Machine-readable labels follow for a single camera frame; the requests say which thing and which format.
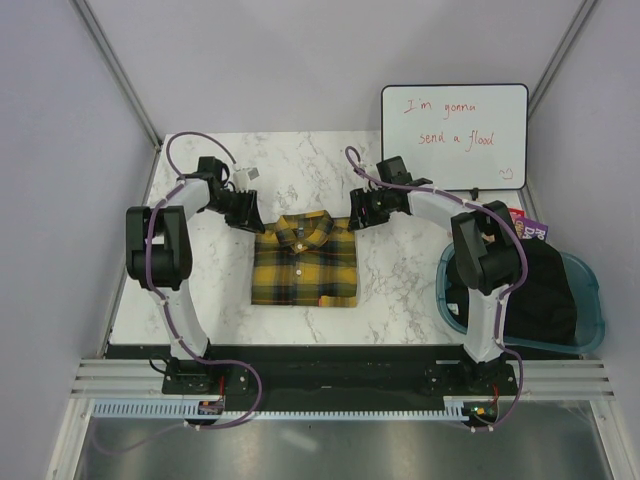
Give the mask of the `yellow plaid flannel shirt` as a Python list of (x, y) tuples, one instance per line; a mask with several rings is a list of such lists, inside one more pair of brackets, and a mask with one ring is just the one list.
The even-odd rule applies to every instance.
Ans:
[(357, 294), (356, 236), (347, 217), (283, 215), (255, 235), (253, 305), (354, 308)]

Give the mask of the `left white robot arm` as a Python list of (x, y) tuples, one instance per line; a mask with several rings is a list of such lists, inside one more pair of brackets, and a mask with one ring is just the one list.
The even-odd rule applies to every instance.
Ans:
[(265, 231), (257, 192), (249, 188), (259, 177), (255, 167), (229, 168), (213, 156), (201, 157), (197, 170), (178, 177), (175, 186), (153, 207), (131, 207), (125, 218), (126, 270), (155, 301), (169, 333), (171, 356), (191, 362), (185, 382), (208, 393), (219, 382), (219, 369), (204, 360), (210, 345), (189, 288), (193, 253), (188, 221), (205, 210), (250, 233)]

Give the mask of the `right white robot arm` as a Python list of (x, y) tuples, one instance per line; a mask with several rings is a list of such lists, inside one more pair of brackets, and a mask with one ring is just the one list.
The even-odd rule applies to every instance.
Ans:
[(528, 263), (508, 206), (499, 201), (481, 204), (442, 190), (431, 181), (415, 179), (399, 156), (376, 165), (370, 175), (351, 146), (345, 156), (354, 172), (369, 182), (350, 192), (349, 228), (381, 225), (395, 212), (426, 219), (452, 235), (455, 265), (468, 290), (466, 361), (458, 381), (467, 392), (483, 392), (494, 381), (490, 364), (506, 352), (504, 327), (511, 292), (524, 284)]

